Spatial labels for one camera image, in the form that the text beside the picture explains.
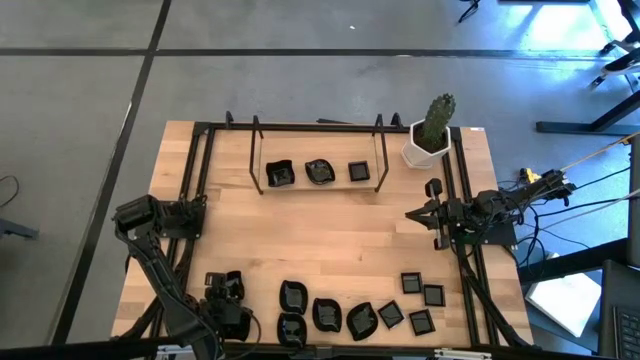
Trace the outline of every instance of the gray floor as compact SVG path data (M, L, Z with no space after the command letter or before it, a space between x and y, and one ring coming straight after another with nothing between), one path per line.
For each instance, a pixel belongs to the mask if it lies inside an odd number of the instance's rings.
M146 47L161 1L5 1L1 46ZM588 5L505 5L481 2L456 25L467 3L433 1L284 2L189 0L171 8L163 48L432 48L595 50L606 43ZM615 16L616 9L603 9ZM611 32L624 32L609 29ZM40 229L38 241L0 242L0 347L46 339L61 290L125 116L141 58L0 58L0 177L14 174L21 193L0 216ZM607 137L544 135L539 120L588 122L631 94L624 78L587 89L601 61L377 58L156 58L111 202L146 193L167 120L372 122L399 112L405 123L424 116L444 92L457 99L453 125L487 128L499 179L527 166L543 172L613 141ZM638 122L637 116L625 119ZM568 173L576 184L628 166L622 146ZM622 174L576 193L573 204L617 197ZM0 196L10 194L0 183ZM541 211L561 205L549 204ZM590 245L626 232L617 205L558 226ZM70 340L109 336L126 249L105 222ZM529 229L519 230L526 234ZM552 251L579 246L543 235ZM534 331L545 348L580 352Z

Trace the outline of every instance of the plant pot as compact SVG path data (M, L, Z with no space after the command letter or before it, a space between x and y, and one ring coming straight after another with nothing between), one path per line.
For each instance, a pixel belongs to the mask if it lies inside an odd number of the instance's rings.
M413 131L423 122L424 119L411 124L409 139L404 144L404 147L402 147L402 158L404 159L404 162L407 163L407 166L412 169L426 170L431 168L434 164L440 161L440 158L444 154L449 152L449 149L451 149L451 130L448 126L446 127L447 145L442 148L442 150L432 154L413 142Z

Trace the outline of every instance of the wooden tabletop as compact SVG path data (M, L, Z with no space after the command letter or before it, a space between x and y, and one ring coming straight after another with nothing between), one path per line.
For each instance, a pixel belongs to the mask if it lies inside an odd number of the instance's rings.
M159 199L178 198L192 129L193 122L167 123L150 187L150 193ZM495 189L484 130L461 131L472 192ZM264 131L264 136L315 138L354 136L354 133ZM304 283L309 291L309 306L304 315L308 344L469 346L454 254L450 250L434 250L435 232L404 217L406 211L426 202L424 184L429 179L444 179L442 165L438 163L428 171L409 169L400 155L406 138L406 134L386 134L389 173L379 193L354 189L294 190L265 192L261 196L248 172L251 131L216 131L207 175L207 214L195 247L188 292L197 299L204 296L207 272L241 270L246 287L243 305L251 308L260 320L263 343L278 343L275 331L281 313L278 292L283 280L292 280ZM191 189L195 188L203 148L204 137L198 147ZM293 151L309 160L322 157L322 150L312 147ZM456 193L462 194L455 151L450 156ZM162 241L166 247L167 240ZM483 249L492 298L518 334L532 341L513 259L502 247ZM311 304L316 297L335 299L342 307L343 317L354 306L367 301L377 310L395 300L405 316L424 309L421 295L402 293L402 272L420 272L424 283L444 285L446 307L429 307L435 332L416 337L408 319L391 330L380 322L372 336L354 342L344 318L340 333L320 332L313 325ZM153 298L142 270L132 261L112 334L128 330ZM475 300L480 338L488 343L482 307ZM256 327L252 325L247 341L255 339Z

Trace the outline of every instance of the desk leg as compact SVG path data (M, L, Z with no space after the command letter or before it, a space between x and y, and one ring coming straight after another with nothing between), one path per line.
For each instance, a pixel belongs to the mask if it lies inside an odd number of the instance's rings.
M537 262L529 267L518 268L520 284L529 285L534 282L557 279L567 275L582 273L602 267L605 260L613 260L620 264L627 263L627 239L612 241L600 246L560 256L554 259Z
M15 234L25 239L35 239L38 236L38 231L8 220L0 219L0 237L4 234Z
M640 107L640 91L624 99L620 104L588 124L538 121L536 130L542 133L627 136L640 131L637 125L613 125Z

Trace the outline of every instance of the black bowl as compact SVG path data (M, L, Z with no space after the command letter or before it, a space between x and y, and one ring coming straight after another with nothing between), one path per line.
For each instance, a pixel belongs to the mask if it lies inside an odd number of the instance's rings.
M313 323L320 331L340 332L342 328L342 310L333 299L315 299L313 301Z
M309 295L304 284L297 281L283 281L280 286L280 307L290 313L304 315L307 311Z
M276 332L282 346L302 349L307 343L307 324L301 315L280 314Z
M304 163L304 169L312 183L316 185L326 184L336 180L336 173L331 164L325 159L318 159Z
M296 182L296 174L293 172L291 160L280 160L267 163L267 179L270 187L289 185Z
M362 303L349 311L347 327L351 331L353 341L368 338L378 328L378 317L370 302Z

